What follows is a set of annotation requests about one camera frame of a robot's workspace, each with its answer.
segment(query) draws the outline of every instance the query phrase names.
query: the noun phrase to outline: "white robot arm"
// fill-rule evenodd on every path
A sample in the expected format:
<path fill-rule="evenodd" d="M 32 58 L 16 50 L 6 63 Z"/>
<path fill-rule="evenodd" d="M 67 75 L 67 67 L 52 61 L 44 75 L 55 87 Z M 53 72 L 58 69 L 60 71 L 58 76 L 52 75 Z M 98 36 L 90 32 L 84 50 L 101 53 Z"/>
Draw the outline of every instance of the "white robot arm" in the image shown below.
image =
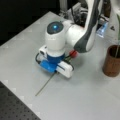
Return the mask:
<path fill-rule="evenodd" d="M 45 45 L 39 49 L 40 66 L 48 72 L 59 72 L 70 78 L 73 66 L 64 60 L 65 44 L 70 44 L 79 53 L 88 52 L 95 40 L 98 18 L 102 10 L 103 0 L 86 0 L 88 16 L 82 28 L 70 20 L 52 22 L 45 33 Z"/>

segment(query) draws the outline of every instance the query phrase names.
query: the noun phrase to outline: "cable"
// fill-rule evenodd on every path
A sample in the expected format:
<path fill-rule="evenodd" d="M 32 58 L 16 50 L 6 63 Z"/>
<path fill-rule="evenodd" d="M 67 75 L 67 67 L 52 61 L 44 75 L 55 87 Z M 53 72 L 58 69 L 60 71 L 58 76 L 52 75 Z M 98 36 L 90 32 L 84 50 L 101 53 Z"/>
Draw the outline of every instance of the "cable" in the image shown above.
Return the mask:
<path fill-rule="evenodd" d="M 37 59 L 38 55 L 39 55 L 39 53 L 36 55 L 35 61 L 36 61 L 38 64 L 40 64 L 41 61 Z"/>

